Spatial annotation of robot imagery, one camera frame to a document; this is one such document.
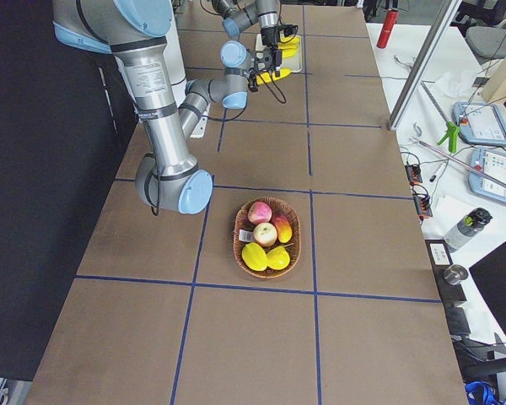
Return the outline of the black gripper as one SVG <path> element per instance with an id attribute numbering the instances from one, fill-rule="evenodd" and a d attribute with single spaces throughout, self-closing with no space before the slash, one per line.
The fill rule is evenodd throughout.
<path id="1" fill-rule="evenodd" d="M 280 41 L 277 25 L 261 28 L 261 43 L 266 47 L 277 47 Z"/>
<path id="2" fill-rule="evenodd" d="M 271 57 L 252 57 L 247 70 L 247 84 L 251 92 L 258 91 L 258 84 L 271 83 L 273 80 Z"/>

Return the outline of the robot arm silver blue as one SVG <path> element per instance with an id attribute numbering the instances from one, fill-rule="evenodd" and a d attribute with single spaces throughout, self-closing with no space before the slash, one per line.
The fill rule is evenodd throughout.
<path id="1" fill-rule="evenodd" d="M 256 0 L 242 9 L 234 1 L 213 0 L 211 4 L 222 17 L 222 26 L 229 38 L 237 38 L 240 33 L 258 24 L 264 46 L 275 47 L 280 41 L 279 1 Z"/>
<path id="2" fill-rule="evenodd" d="M 62 44 L 117 60 L 152 147 L 137 169 L 135 184 L 153 210 L 196 214 L 207 206 L 213 179 L 199 168 L 187 141 L 210 103 L 220 102 L 226 109 L 247 104 L 255 56 L 236 40 L 241 32 L 257 24 L 270 62 L 280 65 L 279 7 L 278 1 L 255 1 L 243 9 L 231 1 L 213 2 L 230 38 L 220 49 L 224 76 L 188 82 L 178 104 L 164 57 L 174 19 L 169 1 L 53 2 L 55 36 Z"/>

